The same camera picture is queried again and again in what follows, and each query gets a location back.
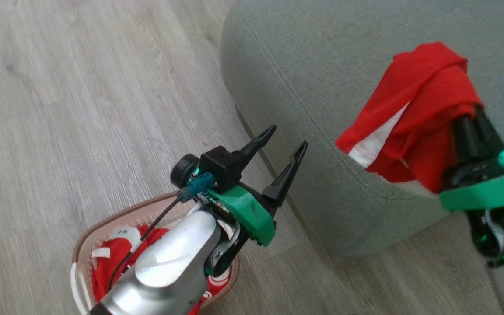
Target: laundry basket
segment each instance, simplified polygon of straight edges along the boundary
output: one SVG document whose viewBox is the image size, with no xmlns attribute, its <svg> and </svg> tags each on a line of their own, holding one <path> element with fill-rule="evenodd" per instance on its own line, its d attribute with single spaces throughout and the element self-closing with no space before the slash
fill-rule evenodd
<svg viewBox="0 0 504 315">
<path fill-rule="evenodd" d="M 102 242 L 108 239 L 108 236 L 116 227 L 136 227 L 152 223 L 154 219 L 174 201 L 175 197 L 175 193 L 170 193 L 125 209 L 94 225 L 81 236 L 73 250 L 70 280 L 73 298 L 82 315 L 86 314 L 88 310 L 96 305 L 95 298 L 92 294 L 92 251 L 100 248 Z M 194 205 L 193 201 L 178 203 L 164 216 L 157 227 L 172 227 L 172 225 L 185 217 Z M 200 306 L 201 309 L 214 303 L 214 301 L 224 296 L 234 286 L 236 278 L 238 277 L 238 262 L 239 259 L 236 257 L 230 266 L 230 279 L 228 285 L 218 294 L 214 295 L 214 297 L 204 301 Z"/>
</svg>

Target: laminate floor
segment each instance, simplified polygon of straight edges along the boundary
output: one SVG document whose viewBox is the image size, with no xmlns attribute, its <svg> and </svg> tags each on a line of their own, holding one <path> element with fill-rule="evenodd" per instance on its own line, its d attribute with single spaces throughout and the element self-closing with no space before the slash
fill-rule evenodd
<svg viewBox="0 0 504 315">
<path fill-rule="evenodd" d="M 233 0 L 0 0 L 0 315 L 76 314 L 88 227 L 174 189 L 188 152 L 248 136 L 220 76 Z M 260 158 L 243 181 L 272 177 Z M 500 313 L 463 217 L 362 259 L 329 253 L 285 205 L 213 314 Z"/>
</svg>

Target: gray upholstery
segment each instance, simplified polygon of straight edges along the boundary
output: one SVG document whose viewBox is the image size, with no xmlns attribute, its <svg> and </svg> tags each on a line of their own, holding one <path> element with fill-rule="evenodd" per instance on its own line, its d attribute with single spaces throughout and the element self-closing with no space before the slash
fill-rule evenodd
<svg viewBox="0 0 504 315">
<path fill-rule="evenodd" d="M 375 253 L 446 213 L 368 174 L 334 146 L 399 52 L 443 41 L 504 138 L 504 1 L 240 0 L 224 24 L 222 74 L 276 170 L 310 148 L 290 192 L 308 226 L 344 255 Z"/>
</svg>

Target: black cable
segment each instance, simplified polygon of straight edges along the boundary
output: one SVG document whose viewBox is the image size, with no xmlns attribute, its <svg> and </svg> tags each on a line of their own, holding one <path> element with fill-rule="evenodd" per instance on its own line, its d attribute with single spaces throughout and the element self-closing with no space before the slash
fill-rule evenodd
<svg viewBox="0 0 504 315">
<path fill-rule="evenodd" d="M 172 208 L 174 208 L 174 206 L 176 206 L 176 204 L 178 202 L 180 202 L 180 197 L 176 197 L 176 199 L 174 199 L 174 201 L 172 201 L 172 203 L 170 203 L 170 205 L 168 205 L 168 207 L 166 207 L 166 209 L 164 211 L 162 211 L 162 213 L 160 215 L 158 215 L 158 217 L 153 221 L 153 223 L 149 226 L 147 231 L 140 238 L 141 242 L 145 241 L 145 239 L 149 236 L 149 233 L 151 233 L 151 231 L 154 229 L 154 227 L 157 226 L 157 224 L 162 220 L 162 218 L 165 217 L 165 215 Z M 120 271 L 120 268 L 124 265 L 124 263 L 126 263 L 126 261 L 128 261 L 128 259 L 130 259 L 130 257 L 132 257 L 133 252 L 130 251 L 129 253 L 127 253 L 127 255 L 124 257 L 124 259 L 122 259 L 122 261 L 116 266 L 116 269 L 114 269 L 114 272 L 112 273 L 112 277 L 110 277 L 110 281 L 108 282 L 108 292 L 110 291 L 110 289 L 112 289 L 112 282 L 114 281 L 114 277 L 116 276 L 116 273 L 118 273 L 118 271 Z"/>
</svg>

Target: white label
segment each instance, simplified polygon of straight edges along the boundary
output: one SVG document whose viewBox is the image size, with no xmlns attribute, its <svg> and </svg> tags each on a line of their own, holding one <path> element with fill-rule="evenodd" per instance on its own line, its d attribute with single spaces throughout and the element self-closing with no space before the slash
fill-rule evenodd
<svg viewBox="0 0 504 315">
<path fill-rule="evenodd" d="M 110 247 L 97 248 L 92 251 L 92 257 L 105 257 L 110 258 Z"/>
<path fill-rule="evenodd" d="M 137 247 L 141 244 L 140 231 L 136 227 L 116 227 L 108 239 L 125 238 L 132 244 L 131 252 L 136 251 Z"/>
</svg>

